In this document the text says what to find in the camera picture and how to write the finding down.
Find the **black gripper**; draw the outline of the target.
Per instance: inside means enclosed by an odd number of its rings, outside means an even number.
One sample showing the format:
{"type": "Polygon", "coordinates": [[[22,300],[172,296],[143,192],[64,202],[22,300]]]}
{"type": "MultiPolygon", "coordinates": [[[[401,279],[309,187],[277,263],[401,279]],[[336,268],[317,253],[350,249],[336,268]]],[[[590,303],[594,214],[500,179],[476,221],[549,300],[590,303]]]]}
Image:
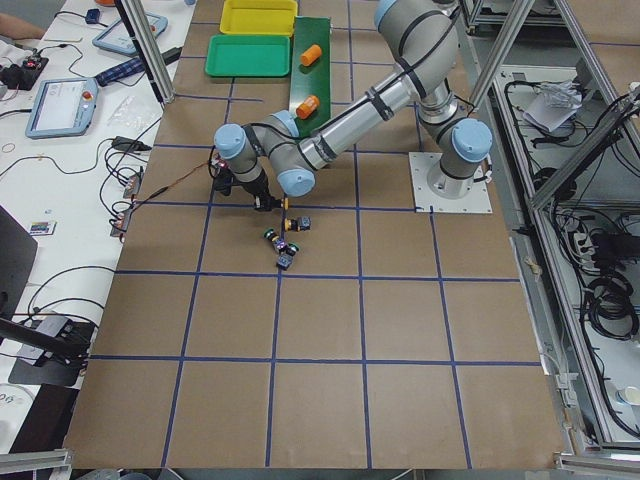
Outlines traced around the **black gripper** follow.
{"type": "Polygon", "coordinates": [[[281,200],[273,197],[269,190],[267,177],[258,177],[250,184],[254,196],[254,209],[259,212],[281,208],[281,200]]]}

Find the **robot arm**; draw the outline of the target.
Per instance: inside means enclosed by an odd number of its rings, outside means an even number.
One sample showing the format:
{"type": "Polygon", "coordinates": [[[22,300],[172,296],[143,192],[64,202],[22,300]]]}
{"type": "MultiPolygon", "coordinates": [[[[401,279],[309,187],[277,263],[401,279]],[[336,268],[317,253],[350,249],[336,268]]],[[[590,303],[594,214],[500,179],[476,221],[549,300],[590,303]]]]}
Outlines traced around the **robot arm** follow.
{"type": "Polygon", "coordinates": [[[466,196],[493,136],[485,123],[461,112],[448,85],[459,48],[458,16],[458,10],[446,12],[438,1],[380,2],[374,23],[395,61],[391,73],[306,138],[286,111],[260,122],[220,126],[213,140],[231,184],[252,195],[258,210],[280,205],[259,162],[266,158],[287,197],[305,196],[315,187],[317,171],[400,110],[417,104],[420,124],[442,152],[428,171],[428,188],[441,198],[466,196]]]}

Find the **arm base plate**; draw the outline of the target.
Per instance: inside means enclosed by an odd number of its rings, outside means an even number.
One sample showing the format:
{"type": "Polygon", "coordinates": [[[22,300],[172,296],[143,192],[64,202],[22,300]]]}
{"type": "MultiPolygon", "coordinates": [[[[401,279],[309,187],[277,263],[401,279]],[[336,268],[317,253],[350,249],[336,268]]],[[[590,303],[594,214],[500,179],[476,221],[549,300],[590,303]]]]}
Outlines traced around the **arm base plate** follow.
{"type": "Polygon", "coordinates": [[[492,214],[493,209],[481,164],[474,176],[453,179],[442,170],[437,152],[408,154],[414,209],[418,213],[492,214]]]}

